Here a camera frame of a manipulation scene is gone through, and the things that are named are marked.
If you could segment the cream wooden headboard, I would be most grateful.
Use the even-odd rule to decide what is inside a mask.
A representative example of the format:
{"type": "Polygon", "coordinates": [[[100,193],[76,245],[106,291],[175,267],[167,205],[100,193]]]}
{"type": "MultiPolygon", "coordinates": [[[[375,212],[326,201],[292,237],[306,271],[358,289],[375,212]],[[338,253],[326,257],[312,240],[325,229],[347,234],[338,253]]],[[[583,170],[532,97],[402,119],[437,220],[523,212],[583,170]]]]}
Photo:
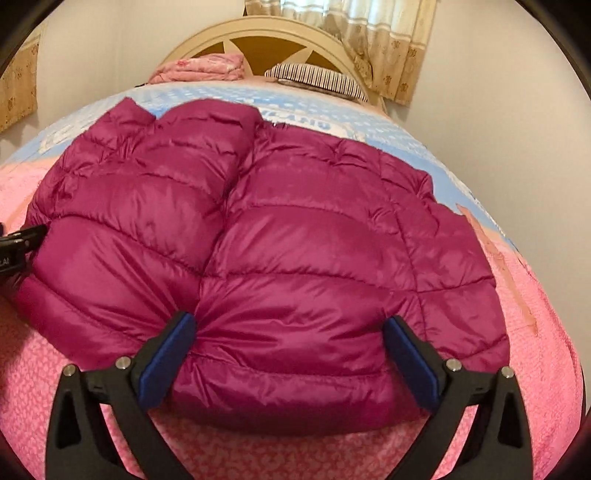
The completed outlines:
{"type": "Polygon", "coordinates": [[[245,73],[263,75],[276,64],[308,63],[355,78],[370,105],[386,112],[384,99],[369,90],[353,60],[334,36],[297,20],[273,16],[245,16],[207,27],[176,46],[166,62],[208,53],[240,53],[245,73]]]}

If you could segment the striped grey pillow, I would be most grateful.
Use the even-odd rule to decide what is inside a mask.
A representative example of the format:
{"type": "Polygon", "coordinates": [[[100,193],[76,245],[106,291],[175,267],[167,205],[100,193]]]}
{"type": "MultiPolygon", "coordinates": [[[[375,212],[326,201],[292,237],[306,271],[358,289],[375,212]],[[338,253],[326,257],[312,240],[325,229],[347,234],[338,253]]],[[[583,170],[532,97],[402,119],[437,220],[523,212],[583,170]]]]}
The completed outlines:
{"type": "Polygon", "coordinates": [[[280,83],[297,84],[335,96],[369,102],[366,92],[353,77],[341,72],[307,63],[280,63],[264,72],[264,76],[280,83]]]}

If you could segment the beige patterned window curtain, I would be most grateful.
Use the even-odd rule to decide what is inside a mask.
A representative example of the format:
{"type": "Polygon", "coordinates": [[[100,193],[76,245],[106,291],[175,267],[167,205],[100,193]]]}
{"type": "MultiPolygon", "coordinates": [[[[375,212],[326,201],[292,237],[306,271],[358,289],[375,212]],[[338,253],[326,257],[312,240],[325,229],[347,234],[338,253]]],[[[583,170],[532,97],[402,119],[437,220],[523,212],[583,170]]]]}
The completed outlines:
{"type": "Polygon", "coordinates": [[[249,15],[289,18],[334,36],[363,83],[408,107],[430,40],[436,0],[249,0],[249,15]]]}

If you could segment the folded pink blanket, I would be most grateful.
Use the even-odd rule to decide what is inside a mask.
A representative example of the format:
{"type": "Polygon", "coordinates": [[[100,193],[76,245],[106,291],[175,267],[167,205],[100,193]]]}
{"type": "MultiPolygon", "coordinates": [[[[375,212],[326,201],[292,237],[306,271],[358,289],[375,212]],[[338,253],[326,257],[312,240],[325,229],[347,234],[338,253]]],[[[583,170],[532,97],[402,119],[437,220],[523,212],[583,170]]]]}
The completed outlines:
{"type": "Polygon", "coordinates": [[[166,62],[150,75],[148,84],[235,81],[244,77],[245,57],[242,53],[214,53],[166,62]]]}

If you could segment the beige patterned left curtain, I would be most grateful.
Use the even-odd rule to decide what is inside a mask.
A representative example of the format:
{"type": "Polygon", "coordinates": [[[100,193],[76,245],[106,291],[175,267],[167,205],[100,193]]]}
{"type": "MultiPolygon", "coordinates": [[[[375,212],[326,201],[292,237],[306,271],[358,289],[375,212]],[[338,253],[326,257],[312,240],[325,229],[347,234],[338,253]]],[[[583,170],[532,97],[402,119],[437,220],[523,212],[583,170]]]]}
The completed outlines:
{"type": "Polygon", "coordinates": [[[29,37],[1,77],[0,132],[37,111],[40,34],[29,37]]]}

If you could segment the magenta quilted down jacket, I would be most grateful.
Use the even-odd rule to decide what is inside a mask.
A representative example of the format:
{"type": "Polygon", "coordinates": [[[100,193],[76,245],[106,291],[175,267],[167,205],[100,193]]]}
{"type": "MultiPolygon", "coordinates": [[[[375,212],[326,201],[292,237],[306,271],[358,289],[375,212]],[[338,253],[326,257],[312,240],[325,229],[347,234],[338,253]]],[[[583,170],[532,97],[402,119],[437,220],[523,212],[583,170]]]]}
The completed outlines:
{"type": "Polygon", "coordinates": [[[122,100],[48,171],[25,223],[49,230],[6,290],[19,316],[94,369],[192,314],[170,404],[208,425],[312,435],[418,418],[384,348],[393,316],[470,369],[510,358],[481,244],[427,172],[252,106],[157,117],[122,100]]]}

